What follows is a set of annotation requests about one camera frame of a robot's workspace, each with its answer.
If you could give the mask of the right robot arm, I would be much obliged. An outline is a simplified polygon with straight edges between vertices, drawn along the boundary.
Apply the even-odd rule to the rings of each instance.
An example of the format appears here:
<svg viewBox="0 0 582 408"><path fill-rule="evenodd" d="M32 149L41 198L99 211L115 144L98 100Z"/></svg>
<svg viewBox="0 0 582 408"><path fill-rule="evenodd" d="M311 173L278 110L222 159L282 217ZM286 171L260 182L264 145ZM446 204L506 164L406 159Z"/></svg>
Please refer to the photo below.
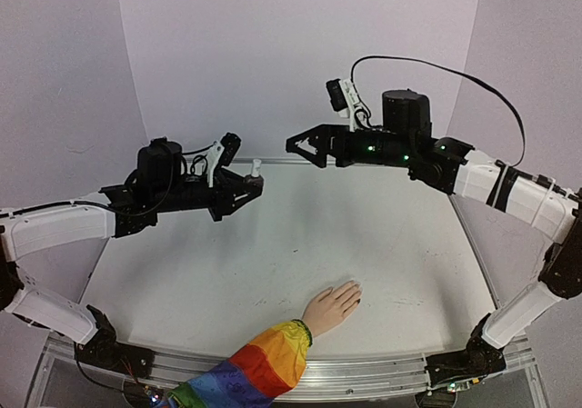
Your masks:
<svg viewBox="0 0 582 408"><path fill-rule="evenodd" d="M325 167L402 167L450 196L496 294L458 351L426 358L428 386L454 392L506 367L504 351L538 317L581 293L581 194L529 174L454 138L321 124L289 137L286 150Z"/></svg>

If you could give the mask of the mannequin hand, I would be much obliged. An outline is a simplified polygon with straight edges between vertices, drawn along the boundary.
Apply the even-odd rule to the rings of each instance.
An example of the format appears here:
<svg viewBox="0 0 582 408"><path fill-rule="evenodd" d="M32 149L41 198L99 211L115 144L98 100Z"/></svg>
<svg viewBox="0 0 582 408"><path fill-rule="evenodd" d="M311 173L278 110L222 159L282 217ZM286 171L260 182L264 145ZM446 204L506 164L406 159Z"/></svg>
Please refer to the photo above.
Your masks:
<svg viewBox="0 0 582 408"><path fill-rule="evenodd" d="M317 338L344 322L360 305L361 297L362 287L356 281L329 287L308 303L301 321Z"/></svg>

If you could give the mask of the rainbow sleeve forearm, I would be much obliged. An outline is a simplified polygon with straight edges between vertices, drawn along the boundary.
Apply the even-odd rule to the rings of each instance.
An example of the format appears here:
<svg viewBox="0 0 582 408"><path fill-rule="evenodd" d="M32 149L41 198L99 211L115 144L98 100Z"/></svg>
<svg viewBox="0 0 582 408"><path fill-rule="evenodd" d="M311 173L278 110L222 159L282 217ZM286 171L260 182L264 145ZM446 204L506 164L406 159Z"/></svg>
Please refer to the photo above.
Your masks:
<svg viewBox="0 0 582 408"><path fill-rule="evenodd" d="M312 335L300 320L264 330L231 357L166 393L160 407L268 407L293 390Z"/></svg>

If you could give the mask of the white nail polish cap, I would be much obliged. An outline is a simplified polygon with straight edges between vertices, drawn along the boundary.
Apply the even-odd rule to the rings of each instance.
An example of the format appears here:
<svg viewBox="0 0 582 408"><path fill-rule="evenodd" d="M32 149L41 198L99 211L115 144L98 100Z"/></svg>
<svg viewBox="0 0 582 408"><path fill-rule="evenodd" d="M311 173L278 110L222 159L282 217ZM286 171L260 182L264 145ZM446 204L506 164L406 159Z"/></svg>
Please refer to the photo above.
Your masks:
<svg viewBox="0 0 582 408"><path fill-rule="evenodd" d="M251 168L251 176L257 178L260 176L262 161L260 159L254 159Z"/></svg>

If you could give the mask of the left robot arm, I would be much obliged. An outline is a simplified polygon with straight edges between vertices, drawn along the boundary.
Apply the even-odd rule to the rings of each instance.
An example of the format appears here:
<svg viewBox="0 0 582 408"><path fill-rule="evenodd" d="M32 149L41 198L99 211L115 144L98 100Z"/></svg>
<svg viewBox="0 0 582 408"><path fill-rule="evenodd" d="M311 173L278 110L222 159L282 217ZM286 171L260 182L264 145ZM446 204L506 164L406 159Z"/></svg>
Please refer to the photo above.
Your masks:
<svg viewBox="0 0 582 408"><path fill-rule="evenodd" d="M152 350L119 341L105 313L48 288L20 265L30 255L83 242L104 242L155 226L164 213L207 210L216 222L263 193L260 163L242 176L224 167L206 177L169 176L155 189L134 180L104 187L99 200L70 200L1 213L1 309L68 339L78 362L150 375Z"/></svg>

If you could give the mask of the aluminium front rail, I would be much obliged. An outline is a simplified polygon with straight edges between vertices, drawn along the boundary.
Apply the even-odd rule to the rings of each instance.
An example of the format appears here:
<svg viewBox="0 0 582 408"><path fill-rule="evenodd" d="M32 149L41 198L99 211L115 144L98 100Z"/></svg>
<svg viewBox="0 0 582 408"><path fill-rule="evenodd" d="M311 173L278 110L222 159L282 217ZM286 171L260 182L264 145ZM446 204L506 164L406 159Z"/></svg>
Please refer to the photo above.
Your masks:
<svg viewBox="0 0 582 408"><path fill-rule="evenodd" d="M167 395L173 405L263 406L372 401L399 395L456 396L491 377L534 362L524 337L494 348L474 333L466 347L400 357L311 359L313 335L299 320L264 330L225 358L156 351L103 338L86 345L52 336L47 353L68 360L86 378L94 372L125 377L151 403Z"/></svg>

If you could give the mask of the purple nail polish bottle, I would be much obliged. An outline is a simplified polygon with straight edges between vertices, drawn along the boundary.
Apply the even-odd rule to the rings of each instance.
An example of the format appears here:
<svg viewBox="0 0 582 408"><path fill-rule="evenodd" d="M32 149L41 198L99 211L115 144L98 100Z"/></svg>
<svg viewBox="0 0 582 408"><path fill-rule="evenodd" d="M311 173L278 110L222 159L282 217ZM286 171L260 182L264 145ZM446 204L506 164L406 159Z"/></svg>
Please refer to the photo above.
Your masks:
<svg viewBox="0 0 582 408"><path fill-rule="evenodd" d="M261 175L252 176L249 174L245 177L244 182L257 188L262 188L264 186L264 178Z"/></svg>

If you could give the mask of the aluminium back edge strip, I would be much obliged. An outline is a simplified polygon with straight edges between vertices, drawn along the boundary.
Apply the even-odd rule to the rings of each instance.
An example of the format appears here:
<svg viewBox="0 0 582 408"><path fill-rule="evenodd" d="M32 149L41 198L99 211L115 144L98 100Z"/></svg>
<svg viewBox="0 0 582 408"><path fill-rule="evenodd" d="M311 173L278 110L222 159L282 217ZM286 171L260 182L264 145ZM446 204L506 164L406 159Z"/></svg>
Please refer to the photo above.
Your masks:
<svg viewBox="0 0 582 408"><path fill-rule="evenodd" d="M237 157L232 161L232 164L252 164L254 160L260 160L262 164L306 164L311 165L303 158L274 158L274 157Z"/></svg>

